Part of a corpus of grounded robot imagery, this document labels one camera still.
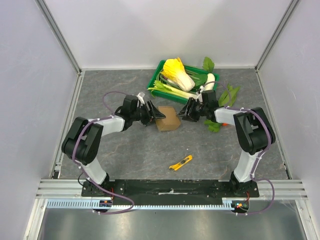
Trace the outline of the yellow utility knife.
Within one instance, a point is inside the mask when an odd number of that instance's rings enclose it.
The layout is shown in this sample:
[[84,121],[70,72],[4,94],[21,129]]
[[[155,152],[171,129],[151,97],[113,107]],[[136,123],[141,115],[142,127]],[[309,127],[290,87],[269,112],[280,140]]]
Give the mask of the yellow utility knife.
[[174,165],[171,165],[171,166],[169,167],[169,170],[176,172],[176,171],[179,170],[181,167],[183,167],[183,166],[186,165],[188,162],[190,162],[192,159],[193,159],[193,156],[192,156],[192,155],[188,155],[188,156],[186,156],[184,159],[182,159],[180,162],[178,162],[178,163],[176,163],[176,164],[174,164]]

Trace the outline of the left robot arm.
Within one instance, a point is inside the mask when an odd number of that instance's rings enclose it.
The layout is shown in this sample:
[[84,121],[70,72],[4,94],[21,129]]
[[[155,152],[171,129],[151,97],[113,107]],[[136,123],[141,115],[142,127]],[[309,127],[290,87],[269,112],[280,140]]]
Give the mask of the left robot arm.
[[109,175],[97,159],[102,137],[123,132],[134,122],[148,126],[165,118],[150,100],[144,101],[139,95],[126,95],[122,105],[110,116],[95,119],[76,117],[63,140],[61,151],[93,183],[92,191],[104,197],[109,193],[110,185]]

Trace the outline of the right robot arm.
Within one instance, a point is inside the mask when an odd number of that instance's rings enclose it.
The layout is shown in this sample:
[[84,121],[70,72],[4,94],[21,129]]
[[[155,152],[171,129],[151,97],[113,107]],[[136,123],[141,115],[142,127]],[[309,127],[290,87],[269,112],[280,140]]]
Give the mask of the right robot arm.
[[214,123],[235,127],[241,154],[230,176],[229,191],[233,196],[240,197],[253,187],[257,166],[275,142],[275,133],[260,107],[245,109],[219,106],[214,90],[203,91],[201,99],[190,97],[178,116],[190,122],[197,122],[200,117],[206,117]]

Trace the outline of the brown cardboard express box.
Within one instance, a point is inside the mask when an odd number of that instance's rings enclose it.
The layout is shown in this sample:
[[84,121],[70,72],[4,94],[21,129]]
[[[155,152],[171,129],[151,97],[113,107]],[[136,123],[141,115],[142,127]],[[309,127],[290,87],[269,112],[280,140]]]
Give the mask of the brown cardboard express box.
[[158,110],[165,115],[165,118],[155,121],[157,129],[160,132],[175,131],[181,125],[181,121],[177,116],[176,110],[172,106],[159,106]]

